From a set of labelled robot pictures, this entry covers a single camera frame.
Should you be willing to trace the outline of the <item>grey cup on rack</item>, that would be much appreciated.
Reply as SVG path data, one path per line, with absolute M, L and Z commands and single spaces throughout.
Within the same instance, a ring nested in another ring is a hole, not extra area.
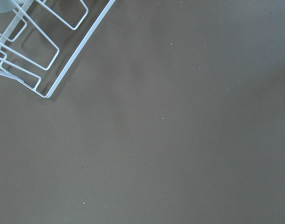
M 16 0 L 0 0 L 0 14 L 8 13 L 16 8 Z

